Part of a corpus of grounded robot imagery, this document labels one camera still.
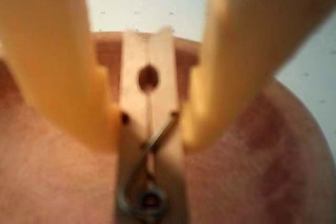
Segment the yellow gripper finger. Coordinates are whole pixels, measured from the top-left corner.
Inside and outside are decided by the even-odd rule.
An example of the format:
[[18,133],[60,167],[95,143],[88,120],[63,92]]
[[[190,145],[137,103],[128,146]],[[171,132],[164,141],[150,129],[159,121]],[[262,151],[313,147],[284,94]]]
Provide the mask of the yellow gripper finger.
[[86,0],[1,0],[1,44],[30,106],[90,149],[116,150],[118,107],[94,52]]
[[185,147],[220,138],[334,7],[335,0],[208,0],[183,105]]

